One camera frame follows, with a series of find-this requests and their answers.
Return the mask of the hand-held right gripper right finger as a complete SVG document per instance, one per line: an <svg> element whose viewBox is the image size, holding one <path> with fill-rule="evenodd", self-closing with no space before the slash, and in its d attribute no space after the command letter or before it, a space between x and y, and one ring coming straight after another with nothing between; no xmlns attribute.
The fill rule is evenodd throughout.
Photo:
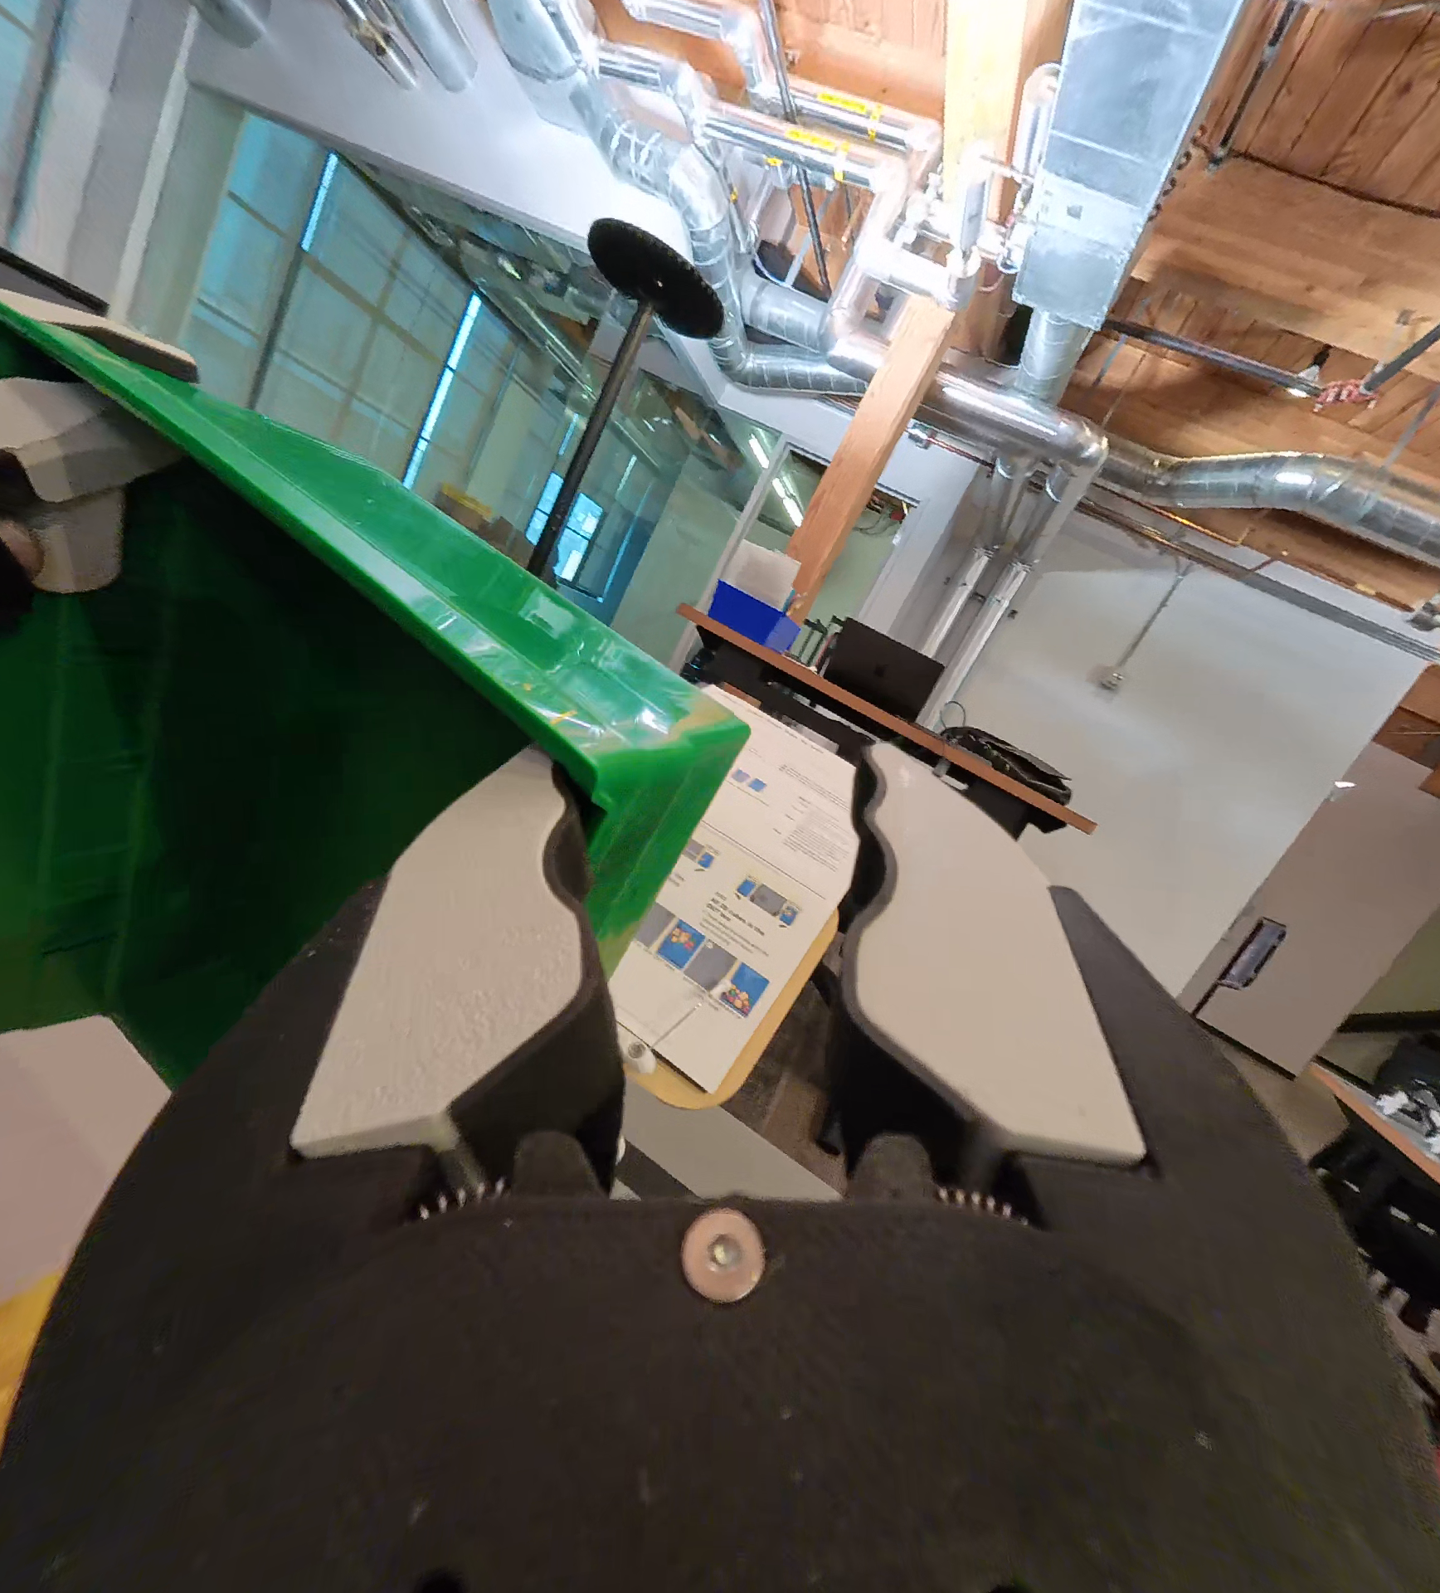
<svg viewBox="0 0 1440 1593"><path fill-rule="evenodd" d="M853 1179L880 1140L986 1194L1017 1157L1148 1157L1052 888L1027 851L895 746L854 777L829 1126Z"/></svg>

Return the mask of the black pole with disc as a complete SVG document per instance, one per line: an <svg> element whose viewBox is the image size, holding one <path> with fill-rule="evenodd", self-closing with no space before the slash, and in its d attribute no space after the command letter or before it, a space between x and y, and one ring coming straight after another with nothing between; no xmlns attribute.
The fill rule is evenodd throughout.
<svg viewBox="0 0 1440 1593"><path fill-rule="evenodd" d="M635 304L612 368L600 385L563 484L532 550L528 571L556 587L558 546L583 490L591 463L610 428L618 401L635 375L637 358L655 325L688 340L707 342L724 329L723 300L701 272L653 234L627 222L600 218L589 234L589 253L598 274L622 298Z"/></svg>

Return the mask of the black laptop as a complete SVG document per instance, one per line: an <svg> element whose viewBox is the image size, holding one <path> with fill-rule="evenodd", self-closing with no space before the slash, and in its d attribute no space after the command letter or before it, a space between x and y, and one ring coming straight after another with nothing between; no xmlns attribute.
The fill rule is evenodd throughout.
<svg viewBox="0 0 1440 1593"><path fill-rule="evenodd" d="M829 645L823 678L903 723L917 725L946 666L926 653L856 620L845 620Z"/></svg>

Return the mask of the white partition panel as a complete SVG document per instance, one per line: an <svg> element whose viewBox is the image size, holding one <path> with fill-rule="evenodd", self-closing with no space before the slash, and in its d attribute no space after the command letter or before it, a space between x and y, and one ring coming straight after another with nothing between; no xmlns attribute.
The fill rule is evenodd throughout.
<svg viewBox="0 0 1440 1593"><path fill-rule="evenodd" d="M1440 796L1369 746L1190 979L1181 1004L1299 1074L1347 1021L1440 1014Z"/></svg>

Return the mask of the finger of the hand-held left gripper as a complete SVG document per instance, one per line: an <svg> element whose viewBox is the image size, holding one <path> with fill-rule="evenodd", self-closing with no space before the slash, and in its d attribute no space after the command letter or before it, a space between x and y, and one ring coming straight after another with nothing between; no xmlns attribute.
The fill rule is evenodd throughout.
<svg viewBox="0 0 1440 1593"><path fill-rule="evenodd" d="M127 492L183 453L94 389L0 381L0 523L34 548L34 585L94 593L123 567Z"/></svg>
<svg viewBox="0 0 1440 1593"><path fill-rule="evenodd" d="M90 307L43 300L6 288L0 288L0 304L14 309L18 315L43 323L45 327L82 335L94 344L107 348L109 352L140 368L191 385L200 385L200 368L191 354L166 344L148 333L140 333L113 321L107 315L96 313Z"/></svg>

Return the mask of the blue plastic bin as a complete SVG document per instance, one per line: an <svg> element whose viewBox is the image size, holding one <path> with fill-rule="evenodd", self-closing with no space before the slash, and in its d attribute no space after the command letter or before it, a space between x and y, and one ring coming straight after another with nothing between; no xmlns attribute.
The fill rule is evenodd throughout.
<svg viewBox="0 0 1440 1593"><path fill-rule="evenodd" d="M802 631L787 608L775 608L726 581L715 585L709 618L740 637L783 655L790 653Z"/></svg>

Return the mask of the cluttered side table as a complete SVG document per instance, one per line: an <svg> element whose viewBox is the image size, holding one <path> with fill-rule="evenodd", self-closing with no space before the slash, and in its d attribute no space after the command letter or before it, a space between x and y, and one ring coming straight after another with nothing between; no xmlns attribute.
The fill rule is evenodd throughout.
<svg viewBox="0 0 1440 1593"><path fill-rule="evenodd" d="M1411 1091L1384 1097L1351 1082L1344 1072L1324 1064L1309 1066L1314 1082L1373 1142L1388 1149L1394 1165L1406 1165L1411 1179L1440 1194L1440 1109L1429 1107Z"/></svg>

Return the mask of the silver rectangular air duct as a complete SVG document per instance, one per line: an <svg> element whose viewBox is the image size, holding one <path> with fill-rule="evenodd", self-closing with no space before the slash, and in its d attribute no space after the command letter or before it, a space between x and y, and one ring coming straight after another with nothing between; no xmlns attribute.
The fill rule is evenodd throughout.
<svg viewBox="0 0 1440 1593"><path fill-rule="evenodd" d="M1241 26L1243 3L1078 3L1016 298L1097 333Z"/></svg>

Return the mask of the wooden desk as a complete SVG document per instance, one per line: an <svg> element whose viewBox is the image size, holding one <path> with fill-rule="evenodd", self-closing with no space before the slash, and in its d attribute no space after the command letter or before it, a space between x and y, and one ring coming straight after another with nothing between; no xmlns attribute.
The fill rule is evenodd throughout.
<svg viewBox="0 0 1440 1593"><path fill-rule="evenodd" d="M697 661L682 670L693 684L721 688L767 717L818 738L847 763L856 763L876 744L909 752L940 779L952 775L961 781L965 796L1016 839L1027 829L1097 831L1095 822L1068 804L994 769L942 734L874 705L851 688L827 682L790 655L767 649L690 604L676 612L697 629Z"/></svg>

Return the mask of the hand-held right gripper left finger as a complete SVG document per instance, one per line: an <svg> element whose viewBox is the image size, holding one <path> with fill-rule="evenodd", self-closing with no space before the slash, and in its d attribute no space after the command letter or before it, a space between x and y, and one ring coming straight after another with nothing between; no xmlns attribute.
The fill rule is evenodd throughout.
<svg viewBox="0 0 1440 1593"><path fill-rule="evenodd" d="M513 1179L534 1134L612 1188L625 1074L583 820L526 748L389 872L292 1130L309 1161L424 1148L457 1186Z"/></svg>

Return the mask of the wooden ceiling beam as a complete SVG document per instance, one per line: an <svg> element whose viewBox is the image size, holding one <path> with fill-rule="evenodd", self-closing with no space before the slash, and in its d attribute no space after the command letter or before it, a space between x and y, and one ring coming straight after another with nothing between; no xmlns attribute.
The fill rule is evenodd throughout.
<svg viewBox="0 0 1440 1593"><path fill-rule="evenodd" d="M948 5L940 195L950 220L967 218L967 191L979 174L983 218L1002 224L1010 216L1012 201L996 191L1008 183L1019 127L1029 121L1029 80L1062 55L1070 12L1070 5L1058 3ZM810 616L930 391L955 327L977 298L975 288L963 294L959 309L948 309L934 294L915 294L899 313L887 354L790 540L788 558L798 564L792 620Z"/></svg>

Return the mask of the silver insulated pipes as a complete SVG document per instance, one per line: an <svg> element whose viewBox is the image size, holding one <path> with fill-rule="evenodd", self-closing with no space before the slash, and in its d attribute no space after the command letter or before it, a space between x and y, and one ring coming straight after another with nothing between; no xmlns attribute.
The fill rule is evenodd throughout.
<svg viewBox="0 0 1440 1593"><path fill-rule="evenodd" d="M738 5L629 5L637 22L724 45L744 69L748 104L726 102L690 63L612 42L589 5L490 5L492 28L534 108L583 131L625 185L664 201L691 267L719 305L719 329L695 333L742 389L862 397L886 364L866 331L878 290L940 309L977 284L981 238L940 205L942 129L880 104L788 80L781 86L765 22ZM870 205L829 302L761 278L746 201L847 185Z"/></svg>

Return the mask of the black bag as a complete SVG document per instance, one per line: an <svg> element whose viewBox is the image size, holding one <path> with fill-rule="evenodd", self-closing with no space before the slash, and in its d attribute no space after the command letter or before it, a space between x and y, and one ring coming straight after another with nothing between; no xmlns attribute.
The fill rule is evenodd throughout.
<svg viewBox="0 0 1440 1593"><path fill-rule="evenodd" d="M1033 789L1050 802L1068 808L1072 787L1056 767L1035 758L984 728L957 727L940 732L944 744L967 752L994 767L1000 775Z"/></svg>

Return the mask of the silver round air duct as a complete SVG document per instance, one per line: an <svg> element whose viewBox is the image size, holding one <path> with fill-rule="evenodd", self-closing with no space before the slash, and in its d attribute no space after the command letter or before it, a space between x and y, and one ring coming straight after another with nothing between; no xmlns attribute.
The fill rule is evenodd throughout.
<svg viewBox="0 0 1440 1593"><path fill-rule="evenodd" d="M1113 441L1052 406L1072 379L1089 329L1035 311L1017 369L950 354L920 420L955 441L1056 463L1157 509L1283 511L1440 571L1440 492L1408 476L1311 453L1177 459Z"/></svg>

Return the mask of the black office chair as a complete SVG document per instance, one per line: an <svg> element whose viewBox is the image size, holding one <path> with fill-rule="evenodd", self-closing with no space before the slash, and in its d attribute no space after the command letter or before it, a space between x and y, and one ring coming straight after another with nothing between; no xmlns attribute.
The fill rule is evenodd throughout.
<svg viewBox="0 0 1440 1593"><path fill-rule="evenodd" d="M1400 1320L1425 1336L1440 1312L1440 1184L1375 1126L1344 1109L1345 1130L1309 1171L1334 1200L1369 1272L1402 1295ZM1440 1375L1440 1353L1431 1357Z"/></svg>

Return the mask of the green plastic box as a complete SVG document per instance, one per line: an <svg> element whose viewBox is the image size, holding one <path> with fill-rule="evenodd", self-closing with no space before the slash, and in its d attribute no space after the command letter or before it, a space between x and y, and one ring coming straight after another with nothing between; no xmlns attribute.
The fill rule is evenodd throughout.
<svg viewBox="0 0 1440 1593"><path fill-rule="evenodd" d="M0 364L167 463L121 571L0 635L0 1037L111 1021L183 1084L342 905L526 748L614 967L746 725L383 468L0 296Z"/></svg>

